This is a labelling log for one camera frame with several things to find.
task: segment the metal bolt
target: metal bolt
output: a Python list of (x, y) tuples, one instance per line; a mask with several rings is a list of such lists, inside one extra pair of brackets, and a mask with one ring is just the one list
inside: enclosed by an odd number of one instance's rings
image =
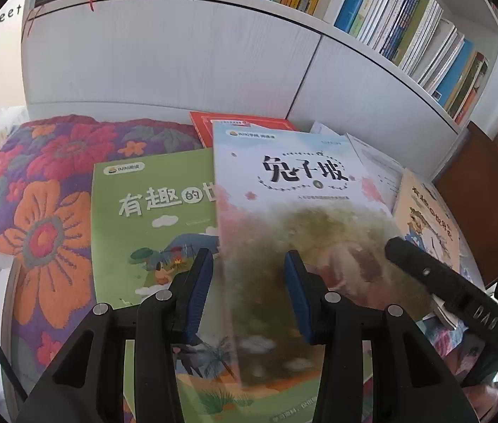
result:
[(158, 301), (168, 301), (173, 296), (168, 289), (161, 289), (155, 293), (155, 299)]
[(403, 315), (403, 309), (399, 305), (391, 305), (388, 307), (388, 313), (390, 313), (392, 316), (402, 316)]
[(107, 311), (108, 311), (108, 304), (105, 304), (104, 302), (96, 304), (92, 309), (92, 312), (95, 315), (104, 315), (104, 313), (106, 313)]
[(341, 300), (341, 295), (339, 295), (338, 293), (335, 293), (333, 291), (330, 291), (330, 292), (326, 293), (325, 296), (323, 296), (323, 298), (327, 302), (331, 302), (332, 304), (337, 304), (337, 302), (339, 302)]

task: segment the logo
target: logo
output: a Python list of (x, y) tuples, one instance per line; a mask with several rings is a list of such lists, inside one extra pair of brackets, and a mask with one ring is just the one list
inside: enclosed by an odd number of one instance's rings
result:
[(138, 172), (145, 168), (143, 162), (132, 162), (131, 164), (111, 165), (104, 169), (104, 175), (118, 175), (120, 173)]

